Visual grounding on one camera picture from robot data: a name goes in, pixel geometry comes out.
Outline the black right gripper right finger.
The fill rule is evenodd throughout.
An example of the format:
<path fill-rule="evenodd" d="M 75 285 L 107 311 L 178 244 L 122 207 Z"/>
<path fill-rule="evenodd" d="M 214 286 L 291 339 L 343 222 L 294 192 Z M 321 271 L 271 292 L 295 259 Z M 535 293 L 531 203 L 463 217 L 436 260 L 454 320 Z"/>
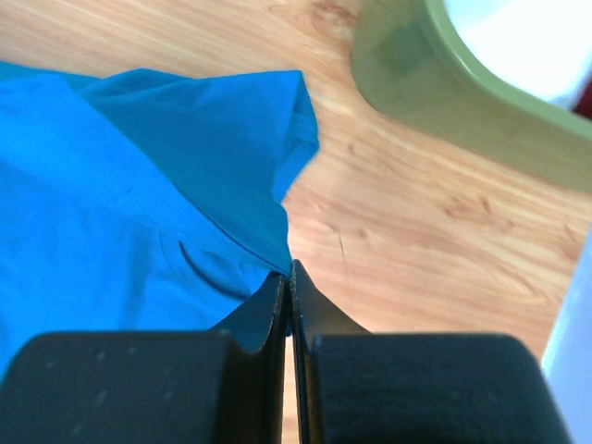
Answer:
<path fill-rule="evenodd" d="M 503 334 L 372 333 L 300 262 L 290 323 L 303 443 L 567 443 L 534 355 Z"/>

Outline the blue t-shirt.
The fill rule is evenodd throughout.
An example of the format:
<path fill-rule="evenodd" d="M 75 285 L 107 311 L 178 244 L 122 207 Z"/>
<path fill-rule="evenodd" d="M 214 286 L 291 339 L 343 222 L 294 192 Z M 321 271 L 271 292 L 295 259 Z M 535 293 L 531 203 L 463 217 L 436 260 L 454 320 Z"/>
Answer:
<path fill-rule="evenodd" d="M 299 70 L 1 66 L 1 364 L 48 332 L 205 330 L 288 274 L 319 149 Z"/>

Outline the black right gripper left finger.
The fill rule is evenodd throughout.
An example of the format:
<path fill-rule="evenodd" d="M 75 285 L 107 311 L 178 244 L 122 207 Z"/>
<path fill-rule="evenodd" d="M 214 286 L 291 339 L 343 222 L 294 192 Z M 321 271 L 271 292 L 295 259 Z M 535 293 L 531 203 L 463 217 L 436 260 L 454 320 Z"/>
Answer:
<path fill-rule="evenodd" d="M 287 282 L 205 331 L 55 332 L 1 384 L 5 443 L 278 443 Z"/>

